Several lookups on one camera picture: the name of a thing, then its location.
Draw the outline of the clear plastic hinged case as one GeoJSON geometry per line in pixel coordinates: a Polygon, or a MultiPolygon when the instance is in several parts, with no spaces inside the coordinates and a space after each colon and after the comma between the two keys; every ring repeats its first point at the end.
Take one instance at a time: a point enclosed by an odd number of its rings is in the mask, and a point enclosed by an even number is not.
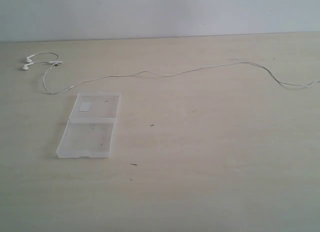
{"type": "Polygon", "coordinates": [[[57,157],[109,158],[120,103],[119,92],[79,92],[57,147],[57,157]]]}

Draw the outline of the white wired earphones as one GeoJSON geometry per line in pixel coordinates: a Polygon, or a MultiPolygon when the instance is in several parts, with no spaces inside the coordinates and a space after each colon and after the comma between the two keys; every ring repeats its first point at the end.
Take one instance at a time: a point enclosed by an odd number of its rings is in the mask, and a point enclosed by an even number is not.
{"type": "Polygon", "coordinates": [[[215,68],[222,68],[222,67],[231,67],[231,66],[237,66],[237,65],[248,65],[248,66],[253,66],[253,67],[257,67],[260,68],[262,70],[264,70],[265,72],[267,72],[267,74],[282,88],[285,89],[293,89],[293,90],[302,90],[302,89],[307,89],[310,88],[312,86],[314,86],[315,84],[319,84],[320,81],[319,80],[314,80],[311,81],[308,84],[296,84],[296,83],[289,83],[289,82],[285,82],[285,81],[281,81],[279,80],[272,72],[271,70],[269,70],[268,68],[266,68],[263,65],[257,64],[255,62],[251,62],[251,61],[244,61],[244,60],[235,60],[235,62],[232,63],[225,63],[225,64],[215,64],[215,65],[210,65],[210,66],[205,66],[205,67],[199,67],[199,68],[195,68],[195,69],[191,69],[191,70],[185,70],[185,71],[181,71],[181,72],[177,72],[177,73],[173,73],[173,74],[161,74],[161,73],[155,73],[155,72],[151,72],[151,71],[140,71],[137,73],[132,73],[132,74],[126,74],[126,75],[106,75],[106,76],[102,76],[102,77],[97,77],[97,78],[93,78],[93,79],[87,79],[87,80],[83,80],[77,83],[74,83],[60,91],[51,91],[48,89],[47,84],[46,84],[46,79],[47,76],[49,75],[49,73],[52,71],[52,69],[54,67],[60,67],[64,64],[64,62],[62,60],[60,60],[60,55],[58,53],[55,52],[37,52],[34,54],[31,54],[29,56],[25,57],[25,63],[23,64],[23,66],[21,67],[21,71],[28,71],[30,69],[31,66],[33,65],[47,65],[48,68],[47,70],[43,73],[42,77],[41,77],[41,81],[42,81],[42,88],[44,90],[44,92],[48,95],[60,95],[63,93],[66,93],[70,90],[72,90],[73,88],[79,86],[79,85],[83,85],[83,84],[87,84],[87,83],[92,83],[92,82],[96,82],[96,81],[100,81],[100,80],[104,80],[104,79],[119,79],[119,78],[132,78],[132,77],[138,77],[141,76],[143,74],[148,74],[154,77],[161,77],[161,78],[170,78],[170,77],[177,77],[183,74],[188,74],[188,73],[193,73],[193,72],[199,72],[202,70],[210,70],[210,69],[215,69],[215,68]],[[33,58],[38,56],[38,55],[53,55],[56,56],[56,60],[48,60],[48,61],[34,61],[33,58]]]}

